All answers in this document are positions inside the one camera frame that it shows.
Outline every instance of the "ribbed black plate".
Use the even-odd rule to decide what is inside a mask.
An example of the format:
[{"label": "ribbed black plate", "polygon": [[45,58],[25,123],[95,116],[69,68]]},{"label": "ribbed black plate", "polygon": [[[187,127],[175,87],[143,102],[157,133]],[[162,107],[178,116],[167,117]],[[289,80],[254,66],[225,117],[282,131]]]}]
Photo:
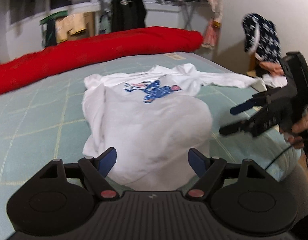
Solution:
[{"label": "ribbed black plate", "polygon": [[81,227],[51,237],[17,232],[10,240],[294,240],[283,233],[250,237],[232,232],[210,214],[205,204],[188,201],[181,192],[125,192],[113,202],[99,205]]}]

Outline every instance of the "red circular cap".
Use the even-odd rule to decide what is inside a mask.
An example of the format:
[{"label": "red circular cap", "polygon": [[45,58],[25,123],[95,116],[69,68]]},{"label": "red circular cap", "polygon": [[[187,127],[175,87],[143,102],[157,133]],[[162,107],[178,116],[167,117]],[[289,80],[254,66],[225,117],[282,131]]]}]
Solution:
[{"label": "red circular cap", "polygon": [[114,190],[103,190],[101,196],[103,198],[114,198],[116,197],[116,192]]},{"label": "red circular cap", "polygon": [[191,197],[203,197],[204,196],[204,191],[200,189],[191,189],[188,194]]}]

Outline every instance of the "red blanket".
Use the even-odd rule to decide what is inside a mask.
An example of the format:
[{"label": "red blanket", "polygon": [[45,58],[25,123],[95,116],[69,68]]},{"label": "red blanket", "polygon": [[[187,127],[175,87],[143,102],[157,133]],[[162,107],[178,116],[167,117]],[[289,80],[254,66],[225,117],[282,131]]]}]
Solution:
[{"label": "red blanket", "polygon": [[148,27],[66,41],[0,64],[0,94],[48,76],[124,56],[190,52],[203,41],[199,32]]}]

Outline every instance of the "black circular disc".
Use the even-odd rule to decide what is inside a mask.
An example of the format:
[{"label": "black circular disc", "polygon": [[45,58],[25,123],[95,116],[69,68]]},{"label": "black circular disc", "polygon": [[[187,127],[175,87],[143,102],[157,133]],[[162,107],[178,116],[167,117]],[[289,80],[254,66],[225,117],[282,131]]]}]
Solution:
[{"label": "black circular disc", "polygon": [[35,236],[69,232],[87,221],[94,209],[93,196],[70,183],[25,184],[7,203],[15,230]]},{"label": "black circular disc", "polygon": [[223,187],[212,196],[211,208],[216,218],[234,231],[252,236],[287,230],[297,214],[295,199],[288,191],[273,190],[266,184]]}]

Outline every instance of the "mattress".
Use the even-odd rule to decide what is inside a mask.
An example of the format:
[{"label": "mattress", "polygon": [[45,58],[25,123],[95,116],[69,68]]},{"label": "mattress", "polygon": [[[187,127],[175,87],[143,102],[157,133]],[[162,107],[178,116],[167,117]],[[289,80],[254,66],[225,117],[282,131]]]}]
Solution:
[{"label": "mattress", "polygon": [[[94,73],[107,75],[147,71],[156,64],[172,68],[183,63],[192,63],[197,70],[204,72],[227,71],[192,53],[141,55],[75,69],[1,95],[0,240],[14,231],[6,215],[9,197],[50,160],[61,158],[64,163],[72,163],[83,157],[82,149],[91,133],[81,106],[84,77]],[[275,129],[256,139],[244,133],[229,137],[219,135],[221,125],[248,118],[255,112],[251,109],[238,116],[231,116],[229,112],[231,107],[255,93],[252,88],[202,87],[197,97],[207,103],[214,120],[211,156],[219,156],[230,163],[251,158],[265,167],[288,146]],[[269,173],[277,180],[284,179],[294,169],[299,157],[300,152],[290,150],[272,165]],[[107,180],[120,193],[127,189]],[[181,190],[187,190],[196,180],[194,177]]]}]

